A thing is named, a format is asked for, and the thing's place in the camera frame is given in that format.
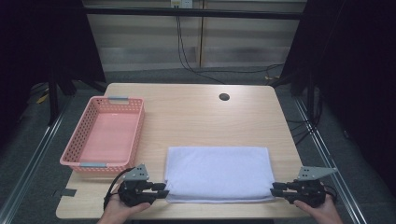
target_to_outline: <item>white towel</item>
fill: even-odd
[[[252,203],[272,200],[266,147],[169,147],[169,203]]]

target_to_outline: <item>human hand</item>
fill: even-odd
[[[313,208],[301,201],[294,201],[294,204],[301,210],[313,217],[318,224],[342,224],[343,221],[335,208],[332,196],[327,194],[323,204],[317,208]]]
[[[119,187],[120,186],[116,187],[113,190],[113,193],[117,192]],[[129,207],[120,200],[120,196],[118,194],[113,194],[110,197],[105,212],[99,219],[98,224],[122,224],[131,215],[140,213],[148,209],[150,206],[150,203],[141,203],[137,206]]]

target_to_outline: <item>white wall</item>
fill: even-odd
[[[84,4],[170,7],[170,0],[84,0]],[[305,1],[193,1],[194,8],[282,12],[301,12],[304,5]],[[176,17],[88,15],[88,18],[105,72],[182,67]],[[184,50],[192,67],[283,63],[298,25],[298,21],[191,17],[180,18],[180,22]]]

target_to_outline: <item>plastic basket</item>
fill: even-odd
[[[143,99],[92,97],[61,164],[84,173],[119,173],[133,167],[143,119]]]

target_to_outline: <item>black tape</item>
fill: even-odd
[[[57,189],[53,192],[52,197],[62,198],[62,196],[74,197],[76,189]]]

